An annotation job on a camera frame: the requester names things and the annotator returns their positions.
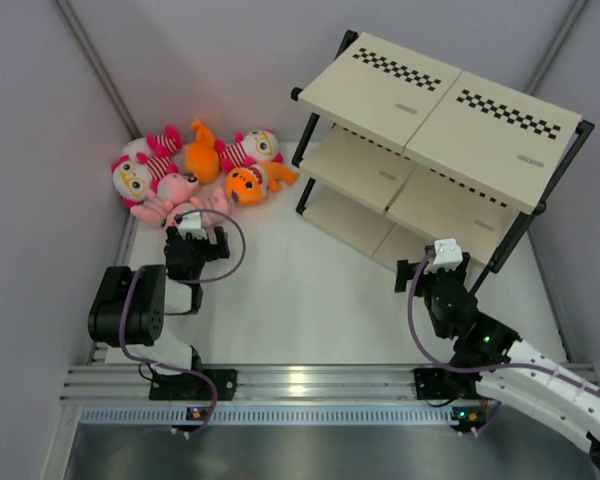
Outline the orange shark plush front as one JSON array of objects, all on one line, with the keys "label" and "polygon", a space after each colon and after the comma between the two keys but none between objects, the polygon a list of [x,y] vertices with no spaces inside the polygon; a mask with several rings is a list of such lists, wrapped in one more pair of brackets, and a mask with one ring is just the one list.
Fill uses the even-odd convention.
[{"label": "orange shark plush front", "polygon": [[282,163],[256,162],[231,170],[226,176],[224,191],[235,205],[252,206],[264,201],[270,192],[293,185],[299,176]]}]

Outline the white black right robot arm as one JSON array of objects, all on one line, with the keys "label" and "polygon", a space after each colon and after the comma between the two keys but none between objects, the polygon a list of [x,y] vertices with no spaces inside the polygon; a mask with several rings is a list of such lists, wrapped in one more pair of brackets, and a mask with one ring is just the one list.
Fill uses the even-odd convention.
[{"label": "white black right robot arm", "polygon": [[481,312],[465,285],[468,254],[444,260],[433,248],[416,263],[396,263],[394,290],[407,302],[423,300],[434,333],[453,343],[443,362],[420,340],[412,315],[411,337],[420,353],[446,374],[455,395],[473,393],[507,405],[552,429],[585,452],[600,471],[600,386],[551,360],[518,332]]}]

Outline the white plush glasses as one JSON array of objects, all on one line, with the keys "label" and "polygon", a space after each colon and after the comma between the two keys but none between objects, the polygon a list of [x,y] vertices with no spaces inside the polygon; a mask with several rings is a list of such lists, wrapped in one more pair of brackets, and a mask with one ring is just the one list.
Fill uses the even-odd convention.
[{"label": "white plush glasses", "polygon": [[252,163],[267,161],[282,163],[284,161],[278,139],[268,130],[238,132],[231,144],[216,139],[214,148],[219,157],[220,168],[225,174],[234,168]]},{"label": "white plush glasses", "polygon": [[150,192],[157,192],[162,178],[178,172],[178,166],[169,156],[148,156],[141,152],[135,158],[124,155],[111,165],[114,188],[127,208],[143,203]]}]

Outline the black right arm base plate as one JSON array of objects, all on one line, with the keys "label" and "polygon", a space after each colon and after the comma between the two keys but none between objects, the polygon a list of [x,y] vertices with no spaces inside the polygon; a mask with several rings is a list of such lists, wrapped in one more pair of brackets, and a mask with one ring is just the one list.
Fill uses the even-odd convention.
[{"label": "black right arm base plate", "polygon": [[478,400],[476,374],[459,374],[442,368],[416,368],[413,370],[416,398],[432,400]]}]

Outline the pink striped plush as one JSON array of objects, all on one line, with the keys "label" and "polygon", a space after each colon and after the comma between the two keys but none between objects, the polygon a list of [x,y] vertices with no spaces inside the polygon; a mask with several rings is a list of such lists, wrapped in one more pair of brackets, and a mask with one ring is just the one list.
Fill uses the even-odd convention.
[{"label": "pink striped plush", "polygon": [[152,185],[144,205],[167,214],[189,200],[199,187],[197,177],[190,173],[170,173]]},{"label": "pink striped plush", "polygon": [[207,198],[192,196],[180,202],[151,193],[142,204],[132,206],[130,213],[152,228],[167,228],[177,226],[176,216],[192,209],[211,209],[229,214],[231,205],[221,188]]}]

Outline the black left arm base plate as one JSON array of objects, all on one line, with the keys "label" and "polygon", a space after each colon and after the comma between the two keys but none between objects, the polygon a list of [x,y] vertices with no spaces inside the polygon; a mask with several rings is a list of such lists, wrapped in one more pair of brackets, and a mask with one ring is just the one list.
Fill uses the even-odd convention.
[{"label": "black left arm base plate", "polygon": [[[215,385],[219,401],[231,401],[237,389],[235,369],[205,369],[203,374]],[[153,374],[148,398],[152,401],[210,401],[212,390],[203,379],[190,374]]]}]

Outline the orange shark plush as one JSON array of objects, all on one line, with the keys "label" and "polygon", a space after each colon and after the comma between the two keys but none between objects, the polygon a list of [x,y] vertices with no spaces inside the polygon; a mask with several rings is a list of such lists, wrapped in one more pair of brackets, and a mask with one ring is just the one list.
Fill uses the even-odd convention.
[{"label": "orange shark plush", "polygon": [[195,140],[183,147],[185,170],[202,184],[213,183],[220,175],[216,137],[199,119],[194,120],[190,128],[195,133]]},{"label": "orange shark plush", "polygon": [[226,176],[224,191],[235,205],[252,206],[264,201],[270,192],[293,185],[299,176],[282,163],[256,162],[231,170]]}]

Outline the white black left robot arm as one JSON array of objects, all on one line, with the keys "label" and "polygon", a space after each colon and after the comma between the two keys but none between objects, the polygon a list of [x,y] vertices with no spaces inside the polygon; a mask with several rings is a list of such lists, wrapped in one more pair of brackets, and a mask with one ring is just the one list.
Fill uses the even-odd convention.
[{"label": "white black left robot arm", "polygon": [[174,391],[189,400],[205,390],[202,361],[193,346],[168,331],[165,318],[196,315],[203,301],[199,281],[204,267],[230,257],[224,229],[212,232],[194,236],[169,227],[162,264],[107,268],[88,315],[93,341],[146,364],[156,379],[172,377]]}]

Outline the orange shark plush back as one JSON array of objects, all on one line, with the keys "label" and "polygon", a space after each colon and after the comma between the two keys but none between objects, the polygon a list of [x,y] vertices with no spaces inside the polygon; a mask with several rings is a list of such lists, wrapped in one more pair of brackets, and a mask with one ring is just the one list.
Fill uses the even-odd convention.
[{"label": "orange shark plush back", "polygon": [[195,133],[195,140],[183,147],[185,170],[202,184],[213,183],[220,175],[216,137],[199,119],[194,120],[190,128]]}]

